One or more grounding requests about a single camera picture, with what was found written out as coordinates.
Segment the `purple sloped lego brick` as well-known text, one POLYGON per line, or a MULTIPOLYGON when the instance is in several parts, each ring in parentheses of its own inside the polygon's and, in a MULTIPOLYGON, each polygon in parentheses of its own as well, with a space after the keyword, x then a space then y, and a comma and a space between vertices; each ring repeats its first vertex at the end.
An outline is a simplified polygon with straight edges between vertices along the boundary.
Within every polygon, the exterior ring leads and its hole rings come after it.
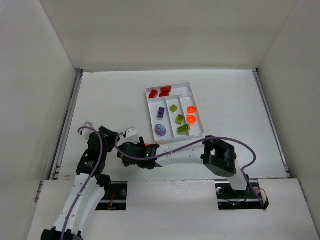
POLYGON ((161 137, 164 137, 167 134, 167 130, 162 124, 157 124, 155 126, 155 132, 161 137))

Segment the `lime green lego brick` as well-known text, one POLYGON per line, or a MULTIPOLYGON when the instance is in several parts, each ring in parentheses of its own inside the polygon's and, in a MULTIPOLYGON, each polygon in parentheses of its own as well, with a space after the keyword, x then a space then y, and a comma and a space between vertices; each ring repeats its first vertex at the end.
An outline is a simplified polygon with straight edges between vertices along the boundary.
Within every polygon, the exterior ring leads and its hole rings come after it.
POLYGON ((175 112, 178 110, 178 107, 173 104, 169 109, 170 109, 170 111, 172 111, 173 113, 175 113, 175 112))

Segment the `red flower lego brick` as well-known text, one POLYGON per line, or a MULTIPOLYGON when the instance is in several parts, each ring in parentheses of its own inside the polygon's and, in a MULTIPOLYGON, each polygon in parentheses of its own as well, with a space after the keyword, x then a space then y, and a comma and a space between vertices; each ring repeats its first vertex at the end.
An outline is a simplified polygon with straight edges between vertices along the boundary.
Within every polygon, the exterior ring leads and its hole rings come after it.
POLYGON ((159 95, 159 91, 156 90, 156 89, 153 89, 153 90, 150 92, 148 98, 149 98, 149 99, 154 99, 154 98, 156 98, 158 95, 159 95))

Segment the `red curved lego brick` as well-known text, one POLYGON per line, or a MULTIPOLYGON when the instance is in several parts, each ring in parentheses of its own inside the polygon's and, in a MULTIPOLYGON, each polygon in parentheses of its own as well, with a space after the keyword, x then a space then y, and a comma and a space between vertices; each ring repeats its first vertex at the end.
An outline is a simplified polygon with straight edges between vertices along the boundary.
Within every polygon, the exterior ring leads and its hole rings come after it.
POLYGON ((170 94, 169 94, 168 92, 160 93, 160 94, 159 94, 159 97, 160 97, 160 98, 161 98, 161 97, 168 97, 168 96, 170 96, 170 94))

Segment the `red square lego brick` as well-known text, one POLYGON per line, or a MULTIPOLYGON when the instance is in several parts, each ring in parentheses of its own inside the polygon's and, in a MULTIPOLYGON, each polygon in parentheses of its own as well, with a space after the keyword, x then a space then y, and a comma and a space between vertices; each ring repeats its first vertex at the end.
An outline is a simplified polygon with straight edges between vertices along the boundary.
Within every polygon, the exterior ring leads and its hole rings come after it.
POLYGON ((161 93, 170 93, 171 92, 172 87, 171 86, 166 86, 166 87, 162 87, 160 89, 161 93))

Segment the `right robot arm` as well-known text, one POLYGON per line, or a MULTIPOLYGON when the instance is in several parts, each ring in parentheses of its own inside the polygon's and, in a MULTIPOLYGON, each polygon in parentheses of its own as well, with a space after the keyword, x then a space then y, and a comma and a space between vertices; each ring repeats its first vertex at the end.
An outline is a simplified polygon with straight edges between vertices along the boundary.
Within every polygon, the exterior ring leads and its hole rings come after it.
POLYGON ((177 148, 159 144, 146 146, 142 142, 125 142, 115 148, 117 157, 122 159, 125 167, 137 165, 153 170, 171 165, 203 165, 214 175, 227 179, 233 190, 247 190, 247 181, 237 163, 235 147, 213 136, 177 148))

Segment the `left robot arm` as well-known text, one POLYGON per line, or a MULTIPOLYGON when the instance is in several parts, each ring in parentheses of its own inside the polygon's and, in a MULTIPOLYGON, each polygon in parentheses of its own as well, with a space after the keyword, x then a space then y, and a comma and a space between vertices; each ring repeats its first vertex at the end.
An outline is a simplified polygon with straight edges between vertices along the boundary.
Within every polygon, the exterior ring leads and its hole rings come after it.
POLYGON ((99 202, 108 193, 111 178, 102 174, 106 159, 115 144, 118 133, 101 126, 95 130, 82 126, 79 133, 91 131, 87 149, 82 154, 76 168, 72 190, 57 221, 51 229, 45 229, 42 240, 83 240, 87 224, 99 202))

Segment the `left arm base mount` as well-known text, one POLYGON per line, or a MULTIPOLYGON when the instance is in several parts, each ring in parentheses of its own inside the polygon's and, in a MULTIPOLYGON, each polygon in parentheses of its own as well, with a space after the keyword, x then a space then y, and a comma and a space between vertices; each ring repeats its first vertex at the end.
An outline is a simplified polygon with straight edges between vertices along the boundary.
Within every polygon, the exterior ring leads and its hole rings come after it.
POLYGON ((128 182, 112 181, 96 211, 125 211, 127 208, 128 182))

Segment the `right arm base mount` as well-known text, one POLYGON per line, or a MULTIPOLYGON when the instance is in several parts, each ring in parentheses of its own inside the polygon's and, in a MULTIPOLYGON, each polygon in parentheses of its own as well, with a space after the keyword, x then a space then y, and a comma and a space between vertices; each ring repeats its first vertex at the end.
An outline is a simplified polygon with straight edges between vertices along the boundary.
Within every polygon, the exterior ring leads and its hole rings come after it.
POLYGON ((219 210, 266 210, 269 198, 264 189, 260 188, 258 180, 250 180, 252 188, 240 191, 231 188, 227 181, 216 181, 216 197, 219 210))

